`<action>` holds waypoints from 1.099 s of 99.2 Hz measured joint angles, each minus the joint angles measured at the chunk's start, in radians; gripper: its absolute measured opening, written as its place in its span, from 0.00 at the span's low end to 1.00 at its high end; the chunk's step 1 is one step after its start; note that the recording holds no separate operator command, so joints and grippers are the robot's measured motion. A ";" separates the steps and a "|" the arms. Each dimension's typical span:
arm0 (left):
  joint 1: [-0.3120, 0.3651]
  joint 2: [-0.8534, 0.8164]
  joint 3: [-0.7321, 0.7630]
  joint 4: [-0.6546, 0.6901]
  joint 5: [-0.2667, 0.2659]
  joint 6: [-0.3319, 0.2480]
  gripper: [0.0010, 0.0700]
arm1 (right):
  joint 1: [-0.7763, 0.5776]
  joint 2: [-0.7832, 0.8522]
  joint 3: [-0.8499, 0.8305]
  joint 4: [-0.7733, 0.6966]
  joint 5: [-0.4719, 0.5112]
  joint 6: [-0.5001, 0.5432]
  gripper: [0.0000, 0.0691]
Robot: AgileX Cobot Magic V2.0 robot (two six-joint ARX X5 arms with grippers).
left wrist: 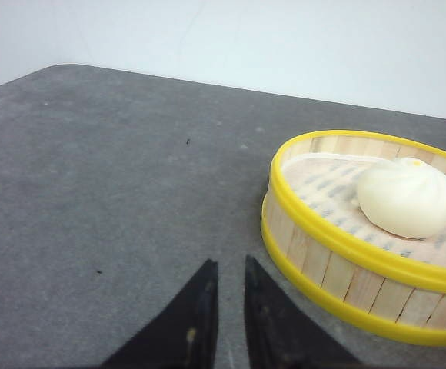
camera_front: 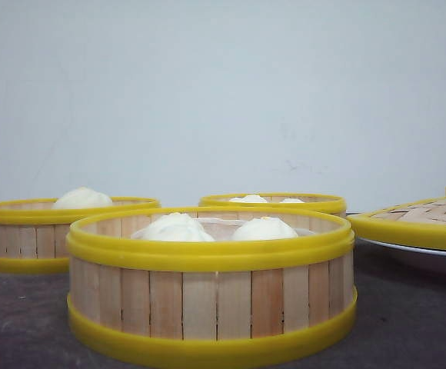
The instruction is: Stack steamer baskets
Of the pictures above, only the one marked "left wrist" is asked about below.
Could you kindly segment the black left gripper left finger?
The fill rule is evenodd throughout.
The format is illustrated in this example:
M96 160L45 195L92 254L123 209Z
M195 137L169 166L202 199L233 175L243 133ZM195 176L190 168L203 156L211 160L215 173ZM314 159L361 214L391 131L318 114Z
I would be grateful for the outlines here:
M102 368L212 368L218 339L218 263L208 259L162 312Z

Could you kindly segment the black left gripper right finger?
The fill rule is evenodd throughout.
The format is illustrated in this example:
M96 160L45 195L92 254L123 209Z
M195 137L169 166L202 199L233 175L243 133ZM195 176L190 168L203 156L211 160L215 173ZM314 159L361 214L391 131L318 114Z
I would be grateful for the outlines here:
M252 368L360 368L252 256L245 259L245 332Z

